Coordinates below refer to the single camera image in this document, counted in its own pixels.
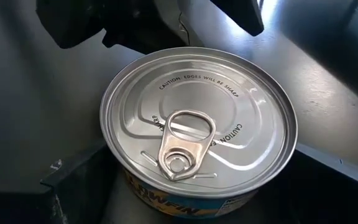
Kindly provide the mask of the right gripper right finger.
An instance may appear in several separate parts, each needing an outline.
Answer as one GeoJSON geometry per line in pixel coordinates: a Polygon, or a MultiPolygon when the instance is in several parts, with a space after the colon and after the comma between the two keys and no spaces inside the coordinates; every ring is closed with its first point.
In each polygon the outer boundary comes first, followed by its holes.
{"type": "Polygon", "coordinates": [[[358,224],[358,166],[304,144],[263,193],[279,223],[358,224]]]}

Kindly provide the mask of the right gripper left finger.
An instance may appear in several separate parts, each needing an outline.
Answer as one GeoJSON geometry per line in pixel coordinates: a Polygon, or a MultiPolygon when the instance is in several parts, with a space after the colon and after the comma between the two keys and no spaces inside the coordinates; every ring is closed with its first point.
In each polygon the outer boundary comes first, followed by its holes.
{"type": "Polygon", "coordinates": [[[0,223],[99,223],[117,174],[104,142],[50,165],[36,192],[0,192],[0,223]]]}

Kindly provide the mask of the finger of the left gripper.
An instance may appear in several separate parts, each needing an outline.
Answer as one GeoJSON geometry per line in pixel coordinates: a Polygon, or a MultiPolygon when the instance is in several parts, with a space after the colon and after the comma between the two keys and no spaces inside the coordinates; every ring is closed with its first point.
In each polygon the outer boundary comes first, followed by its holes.
{"type": "Polygon", "coordinates": [[[252,36],[264,31],[264,24],[257,0],[211,0],[239,27],[252,36]]]}
{"type": "Polygon", "coordinates": [[[99,0],[36,0],[39,20],[62,49],[72,48],[103,28],[99,0]]]}

